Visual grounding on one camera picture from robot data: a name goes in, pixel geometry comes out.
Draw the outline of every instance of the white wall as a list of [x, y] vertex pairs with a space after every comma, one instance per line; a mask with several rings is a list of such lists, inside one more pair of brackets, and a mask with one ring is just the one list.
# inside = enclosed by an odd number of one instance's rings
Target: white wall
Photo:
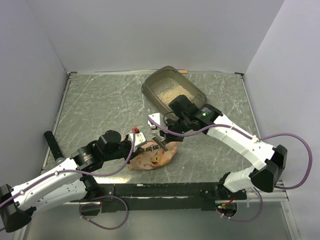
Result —
[[[25, 0], [0, 1], [0, 185], [40, 174], [67, 74]], [[12, 234], [0, 232], [0, 239]]]
[[27, 0], [68, 72], [244, 73], [284, 0]]
[[[309, 179], [287, 192], [303, 240], [320, 235], [319, 65], [320, 1], [286, 0], [244, 75], [262, 134], [296, 133], [313, 151]], [[272, 142], [288, 148], [285, 185], [298, 183], [307, 167], [306, 150], [294, 139]]]

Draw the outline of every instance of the white cable clip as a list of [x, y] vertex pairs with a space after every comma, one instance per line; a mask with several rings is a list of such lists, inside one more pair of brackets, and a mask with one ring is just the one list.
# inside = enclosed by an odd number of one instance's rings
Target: white cable clip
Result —
[[235, 124], [234, 123], [231, 123], [231, 126], [230, 128], [228, 128], [228, 130], [225, 131], [223, 137], [220, 139], [220, 141], [222, 141], [223, 139], [225, 139], [225, 137], [228, 135], [229, 132], [232, 131], [232, 129], [235, 127]]
[[257, 138], [256, 135], [253, 135], [253, 136], [252, 136], [252, 139], [251, 139], [252, 144], [255, 144], [255, 143], [258, 142], [258, 141], [259, 141], [259, 138]]

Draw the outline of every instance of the food bag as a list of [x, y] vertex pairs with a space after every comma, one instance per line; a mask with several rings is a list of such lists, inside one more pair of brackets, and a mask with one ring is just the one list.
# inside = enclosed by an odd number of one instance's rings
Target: food bag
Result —
[[131, 170], [152, 170], [167, 165], [177, 153], [179, 143], [172, 141], [166, 144], [168, 151], [164, 151], [155, 141], [148, 141], [142, 146], [144, 152], [131, 159], [127, 166]]

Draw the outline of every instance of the grain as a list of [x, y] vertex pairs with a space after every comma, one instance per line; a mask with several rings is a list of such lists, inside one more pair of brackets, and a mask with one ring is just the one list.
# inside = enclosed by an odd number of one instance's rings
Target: grain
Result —
[[168, 106], [168, 104], [179, 95], [185, 95], [190, 101], [193, 99], [193, 96], [190, 94], [190, 92], [185, 90], [180, 85], [175, 85], [172, 89], [161, 92], [158, 97], [161, 102]]

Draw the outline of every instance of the cable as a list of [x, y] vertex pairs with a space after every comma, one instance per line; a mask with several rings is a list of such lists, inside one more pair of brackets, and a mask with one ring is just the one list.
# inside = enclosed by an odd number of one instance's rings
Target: cable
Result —
[[[208, 125], [208, 126], [205, 126], [203, 128], [201, 128], [200, 130], [198, 131], [194, 131], [194, 132], [191, 132], [191, 133], [184, 133], [184, 134], [181, 134], [181, 133], [177, 133], [177, 132], [173, 132], [173, 131], [170, 131], [164, 127], [162, 127], [161, 125], [157, 124], [155, 121], [153, 121], [149, 116], [148, 116], [148, 120], [150, 123], [152, 123], [153, 125], [157, 126], [159, 129], [161, 129], [162, 131], [166, 132], [166, 133], [169, 133], [169, 134], [172, 134], [174, 136], [178, 136], [178, 137], [190, 137], [190, 136], [194, 136], [194, 135], [197, 135], [209, 128], [216, 128], [216, 127], [223, 127], [223, 128], [231, 128], [231, 126], [229, 125], [225, 125], [225, 124], [212, 124], [212, 125]], [[241, 130], [237, 129], [237, 128], [232, 128], [232, 130], [236, 131], [237, 133], [245, 136], [246, 138], [248, 139], [252, 139], [251, 136], [245, 134], [244, 132], [242, 132]], [[300, 136], [296, 135], [296, 134], [293, 134], [293, 133], [288, 133], [288, 132], [283, 132], [283, 133], [277, 133], [277, 134], [273, 134], [273, 135], [270, 135], [270, 136], [265, 136], [265, 137], [261, 137], [259, 140], [260, 141], [263, 141], [263, 140], [267, 140], [267, 139], [271, 139], [271, 138], [275, 138], [275, 137], [279, 137], [279, 136], [290, 136], [290, 137], [293, 137], [295, 139], [298, 139], [306, 148], [307, 152], [308, 152], [308, 167], [305, 171], [305, 174], [303, 176], [303, 179], [296, 185], [294, 186], [289, 186], [289, 187], [285, 187], [285, 186], [275, 186], [275, 188], [277, 189], [283, 189], [283, 190], [291, 190], [291, 189], [296, 189], [296, 188], [299, 188], [302, 184], [305, 183], [305, 181], [307, 180], [308, 176], [309, 176], [309, 173], [311, 171], [311, 167], [312, 167], [312, 163], [313, 163], [313, 156], [312, 156], [312, 151], [311, 151], [311, 148], [310, 146], [308, 145], [308, 143], [302, 139]]]
[[308, 143], [304, 139], [302, 139], [301, 137], [299, 137], [298, 135], [295, 135], [293, 133], [288, 133], [288, 132], [277, 133], [277, 134], [273, 134], [273, 135], [270, 135], [270, 136], [261, 137], [260, 140], [263, 141], [263, 140], [272, 139], [272, 138], [276, 138], [276, 137], [280, 137], [280, 136], [290, 136], [290, 137], [293, 137], [295, 139], [298, 139], [305, 146], [305, 148], [306, 148], [306, 150], [308, 152], [308, 158], [309, 158], [308, 167], [307, 167], [307, 169], [305, 171], [305, 174], [304, 174], [302, 180], [298, 184], [296, 184], [294, 186], [275, 186], [275, 188], [283, 189], [283, 190], [297, 189], [302, 184], [305, 183], [305, 181], [307, 180], [307, 178], [308, 178], [308, 176], [310, 174], [312, 163], [313, 163], [312, 151], [311, 151], [310, 146], [308, 145]]
[[[62, 174], [62, 173], [80, 173], [80, 174], [84, 174], [84, 175], [90, 175], [90, 176], [95, 176], [95, 177], [108, 177], [108, 176], [111, 176], [111, 175], [115, 175], [117, 173], [119, 173], [126, 165], [127, 163], [129, 162], [130, 158], [131, 158], [131, 155], [134, 151], [134, 147], [135, 147], [135, 141], [136, 141], [136, 131], [135, 129], [133, 128], [132, 129], [132, 133], [133, 133], [133, 137], [132, 137], [132, 145], [131, 145], [131, 149], [130, 149], [130, 152], [128, 154], [128, 157], [126, 158], [124, 164], [116, 171], [114, 172], [111, 172], [111, 173], [107, 173], [107, 174], [99, 174], [99, 173], [92, 173], [92, 172], [87, 172], [87, 171], [81, 171], [81, 170], [73, 170], [73, 169], [66, 169], [66, 170], [60, 170], [60, 171], [57, 171], [58, 174]], [[33, 188], [34, 186], [37, 186], [39, 183], [41, 183], [42, 181], [52, 177], [52, 176], [55, 176], [56, 173], [53, 172], [51, 174], [48, 174], [46, 176], [44, 176], [43, 178], [35, 181], [34, 183], [30, 184], [29, 186], [27, 186], [25, 189], [23, 189], [22, 191], [23, 192], [26, 192], [28, 191], [29, 189]], [[5, 200], [4, 202], [0, 203], [0, 208], [2, 208], [4, 205], [6, 205], [8, 202], [10, 202], [11, 200], [15, 199], [16, 197], [20, 196], [21, 195], [21, 192], [18, 192], [16, 193], [15, 195], [9, 197], [7, 200]]]
[[165, 115], [163, 115], [163, 122], [165, 123], [165, 125], [168, 124], [168, 122], [166, 122], [166, 120], [165, 120], [165, 117], [166, 117], [168, 114], [173, 114], [173, 113], [174, 113], [173, 111], [169, 111], [169, 112], [167, 112]]
[[231, 218], [231, 217], [227, 217], [225, 216], [224, 214], [221, 214], [219, 211], [217, 211], [220, 216], [222, 216], [224, 219], [228, 219], [230, 221], [234, 221], [234, 222], [243, 222], [243, 223], [248, 223], [248, 222], [252, 222], [254, 220], [256, 220], [258, 217], [260, 217], [261, 213], [262, 213], [262, 210], [264, 209], [264, 200], [262, 199], [262, 196], [260, 194], [260, 192], [254, 187], [253, 188], [256, 193], [258, 194], [259, 196], [259, 199], [260, 199], [260, 209], [259, 209], [259, 212], [252, 218], [249, 218], [249, 219], [237, 219], [237, 218]]
[[84, 206], [100, 206], [100, 204], [95, 204], [95, 203], [87, 203], [87, 204], [84, 204], [82, 205], [80, 208], [79, 208], [79, 214], [81, 216], [81, 218], [83, 218], [84, 220], [92, 223], [93, 225], [96, 225], [97, 227], [99, 228], [102, 228], [102, 229], [105, 229], [105, 230], [114, 230], [114, 229], [118, 229], [120, 228], [123, 224], [125, 224], [125, 222], [127, 221], [128, 219], [128, 216], [129, 216], [129, 209], [128, 209], [128, 206], [126, 204], [126, 202], [124, 200], [122, 200], [120, 197], [117, 197], [117, 196], [99, 196], [99, 197], [96, 197], [96, 198], [93, 198], [92, 200], [98, 200], [98, 199], [104, 199], [104, 198], [112, 198], [112, 199], [118, 199], [120, 200], [123, 204], [124, 204], [124, 207], [125, 207], [125, 217], [124, 217], [124, 220], [118, 225], [118, 226], [115, 226], [115, 227], [106, 227], [106, 226], [102, 226], [98, 223], [96, 223], [95, 221], [92, 221], [90, 219], [88, 219], [87, 217], [83, 216], [81, 214], [81, 209], [84, 207]]
[[230, 205], [230, 203], [232, 203], [235, 199], [236, 199], [236, 195], [234, 195], [233, 198], [229, 202], [223, 203], [222, 206]]
[[[182, 133], [177, 133], [177, 132], [170, 131], [169, 129], [164, 128], [163, 126], [159, 125], [154, 120], [152, 120], [152, 118], [149, 117], [149, 116], [148, 116], [148, 120], [149, 120], [150, 123], [152, 123], [153, 125], [157, 126], [162, 131], [164, 131], [164, 132], [166, 132], [168, 134], [177, 136], [177, 137], [191, 137], [191, 136], [197, 135], [199, 133], [202, 133], [203, 131], [205, 131], [207, 129], [210, 129], [210, 128], [217, 128], [217, 127], [223, 127], [223, 128], [228, 128], [228, 129], [231, 128], [231, 126], [226, 125], [226, 124], [211, 124], [211, 125], [208, 125], [208, 126], [205, 126], [205, 127], [201, 128], [198, 131], [182, 134]], [[252, 139], [252, 136], [249, 136], [249, 135], [245, 134], [244, 132], [242, 132], [241, 130], [239, 130], [239, 129], [235, 128], [235, 127], [233, 127], [232, 130], [234, 130], [234, 131], [238, 132], [239, 134], [245, 136], [247, 139], [250, 139], [250, 140]]]

